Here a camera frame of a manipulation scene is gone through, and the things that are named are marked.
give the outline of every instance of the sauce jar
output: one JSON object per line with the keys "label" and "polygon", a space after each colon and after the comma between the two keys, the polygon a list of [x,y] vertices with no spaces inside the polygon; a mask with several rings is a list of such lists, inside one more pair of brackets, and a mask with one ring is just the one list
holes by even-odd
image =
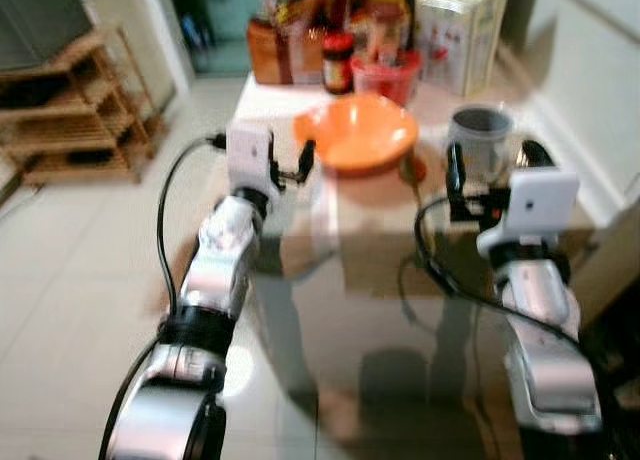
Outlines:
{"label": "sauce jar", "polygon": [[353,74],[349,60],[353,55],[354,37],[351,33],[334,32],[324,37],[322,44],[322,73],[329,93],[342,95],[353,90]]}

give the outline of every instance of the tile floor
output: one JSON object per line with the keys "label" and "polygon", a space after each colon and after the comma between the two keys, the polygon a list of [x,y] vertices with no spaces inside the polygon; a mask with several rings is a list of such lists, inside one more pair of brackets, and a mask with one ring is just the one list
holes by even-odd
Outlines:
{"label": "tile floor", "polygon": [[[51,185],[4,218],[0,210],[0,459],[96,458],[113,395],[159,317],[161,182],[184,144],[231,118],[242,85],[240,79],[199,81],[140,185]],[[216,161],[194,156],[176,177],[166,221],[170,258],[197,225],[199,182]],[[31,194],[19,191],[3,210]],[[396,438],[394,417],[371,423],[365,442],[340,446],[331,430],[347,425],[348,404],[336,425],[317,427],[315,400],[294,403],[280,388],[254,333],[254,313],[250,302],[229,355],[230,376],[240,372],[234,364],[251,361],[244,362],[250,374],[227,383],[223,459],[476,458],[464,443],[452,448],[455,439],[429,445],[434,435],[407,437],[409,429]],[[384,435],[368,437],[376,431]]]}

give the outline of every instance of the red lid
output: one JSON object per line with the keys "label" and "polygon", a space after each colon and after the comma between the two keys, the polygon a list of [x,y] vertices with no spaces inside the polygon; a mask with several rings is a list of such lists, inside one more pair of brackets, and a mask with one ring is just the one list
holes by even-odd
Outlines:
{"label": "red lid", "polygon": [[342,52],[353,48],[353,43],[354,37],[352,33],[327,33],[322,42],[322,48],[331,52]]}

